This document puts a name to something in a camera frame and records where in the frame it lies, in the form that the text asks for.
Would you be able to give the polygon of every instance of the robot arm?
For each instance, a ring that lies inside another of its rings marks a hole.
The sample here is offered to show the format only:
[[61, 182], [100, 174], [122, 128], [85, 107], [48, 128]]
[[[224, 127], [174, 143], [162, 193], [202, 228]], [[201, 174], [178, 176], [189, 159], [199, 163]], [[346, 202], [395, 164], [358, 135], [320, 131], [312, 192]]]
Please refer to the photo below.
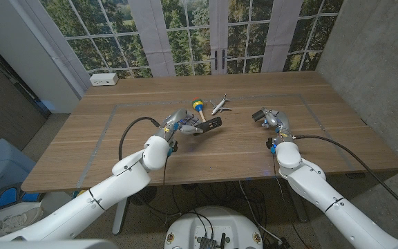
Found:
[[185, 109], [172, 113], [160, 129], [144, 144], [144, 149], [116, 163], [113, 175], [85, 191], [46, 218], [0, 238], [0, 241], [22, 239], [47, 241], [73, 239], [112, 205], [139, 192], [150, 182], [147, 172], [164, 167], [167, 157], [176, 150], [173, 135], [185, 126], [200, 122]]
[[398, 240], [383, 231], [363, 212], [326, 182], [323, 170], [301, 157], [292, 141], [286, 115], [262, 108], [253, 115], [255, 121], [265, 118], [264, 127], [274, 127], [277, 137], [271, 139], [273, 153], [280, 165], [279, 174], [297, 194], [317, 206], [355, 248], [396, 248]]

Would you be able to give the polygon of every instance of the toy airplane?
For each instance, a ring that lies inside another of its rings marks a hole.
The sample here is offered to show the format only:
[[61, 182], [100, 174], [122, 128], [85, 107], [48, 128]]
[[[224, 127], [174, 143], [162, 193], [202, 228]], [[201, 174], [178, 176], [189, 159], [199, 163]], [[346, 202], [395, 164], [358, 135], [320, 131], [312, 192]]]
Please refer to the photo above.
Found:
[[214, 106], [214, 109], [211, 112], [212, 115], [216, 114], [218, 111], [223, 112], [223, 111], [226, 111], [226, 110], [231, 110], [230, 108], [222, 108], [222, 106], [225, 104], [225, 101], [229, 101], [229, 100], [226, 99], [226, 97], [227, 97], [227, 94], [224, 95], [224, 98], [222, 99], [222, 101], [217, 106], [210, 100], [210, 102]]

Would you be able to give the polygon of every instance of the electrical outlet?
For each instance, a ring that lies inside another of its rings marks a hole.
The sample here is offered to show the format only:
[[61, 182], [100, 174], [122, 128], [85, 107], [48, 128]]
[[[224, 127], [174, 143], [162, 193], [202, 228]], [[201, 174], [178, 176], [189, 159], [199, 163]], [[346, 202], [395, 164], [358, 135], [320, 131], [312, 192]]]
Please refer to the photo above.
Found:
[[90, 77], [93, 86], [113, 86], [117, 80], [116, 73], [95, 73]]

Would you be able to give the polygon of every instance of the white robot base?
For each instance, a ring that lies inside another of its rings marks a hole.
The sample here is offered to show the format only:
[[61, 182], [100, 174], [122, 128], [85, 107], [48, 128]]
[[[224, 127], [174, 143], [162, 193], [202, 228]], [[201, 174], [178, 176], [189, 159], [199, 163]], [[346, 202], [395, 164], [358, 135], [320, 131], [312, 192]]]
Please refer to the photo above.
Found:
[[196, 208], [177, 219], [169, 228], [165, 237], [164, 249], [186, 248], [263, 248], [259, 229], [247, 217], [229, 208], [206, 206]]

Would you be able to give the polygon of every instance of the maraca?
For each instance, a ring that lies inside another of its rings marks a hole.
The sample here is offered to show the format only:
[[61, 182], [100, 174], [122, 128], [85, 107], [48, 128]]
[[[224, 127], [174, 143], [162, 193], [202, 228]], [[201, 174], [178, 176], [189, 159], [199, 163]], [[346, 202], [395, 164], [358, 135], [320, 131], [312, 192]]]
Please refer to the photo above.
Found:
[[200, 116], [202, 117], [202, 122], [206, 122], [204, 113], [202, 112], [202, 108], [204, 107], [204, 102], [200, 98], [194, 98], [193, 101], [191, 101], [193, 104], [193, 108], [196, 111], [199, 111]]

